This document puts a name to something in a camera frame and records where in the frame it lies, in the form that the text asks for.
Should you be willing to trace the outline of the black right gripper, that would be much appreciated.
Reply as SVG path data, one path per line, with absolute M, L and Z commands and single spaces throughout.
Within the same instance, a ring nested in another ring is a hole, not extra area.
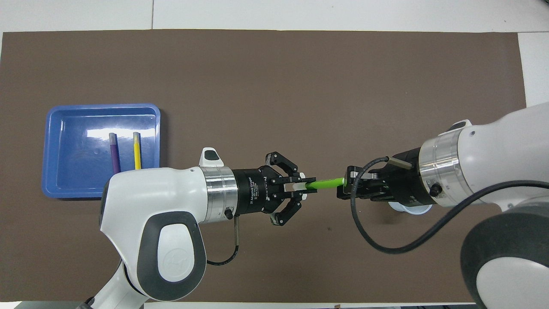
M 419 153 L 420 148 L 415 148 L 393 156 L 412 164 L 413 168 L 410 170 L 387 164 L 377 174 L 365 171 L 358 183 L 356 198 L 371 199 L 377 196 L 379 202 L 398 202 L 406 207 L 433 205 L 434 200 L 420 177 Z M 346 184 L 337 187 L 337 198 L 351 199 L 353 182 L 361 170 L 362 167 L 359 166 L 347 167 Z

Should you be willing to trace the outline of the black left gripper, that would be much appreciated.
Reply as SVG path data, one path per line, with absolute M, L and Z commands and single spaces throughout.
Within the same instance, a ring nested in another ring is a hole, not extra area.
M 281 176 L 272 166 L 279 167 L 287 176 Z M 274 226 L 283 226 L 301 209 L 306 190 L 285 192 L 290 201 L 280 212 L 274 212 L 282 200 L 272 197 L 283 191 L 284 184 L 304 183 L 306 177 L 298 171 L 298 166 L 279 152 L 266 155 L 266 166 L 247 170 L 232 170 L 238 187 L 238 202 L 235 214 L 263 212 L 270 215 Z

